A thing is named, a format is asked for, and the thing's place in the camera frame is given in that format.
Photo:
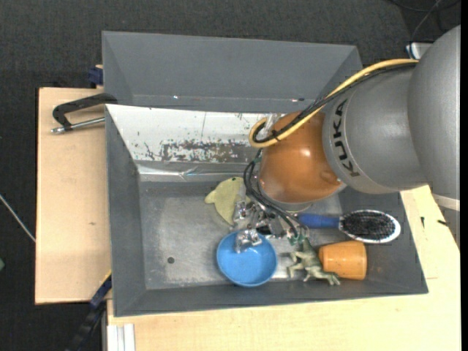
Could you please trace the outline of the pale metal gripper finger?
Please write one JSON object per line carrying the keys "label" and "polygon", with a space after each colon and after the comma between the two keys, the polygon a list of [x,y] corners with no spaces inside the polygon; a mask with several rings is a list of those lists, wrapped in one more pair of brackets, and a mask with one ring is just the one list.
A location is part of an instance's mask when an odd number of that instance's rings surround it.
{"label": "pale metal gripper finger", "polygon": [[234,251],[241,253],[248,246],[258,246],[261,243],[262,239],[256,229],[245,229],[236,234]]}
{"label": "pale metal gripper finger", "polygon": [[255,212],[255,203],[250,201],[238,201],[235,203],[233,211],[234,222],[251,222]]}

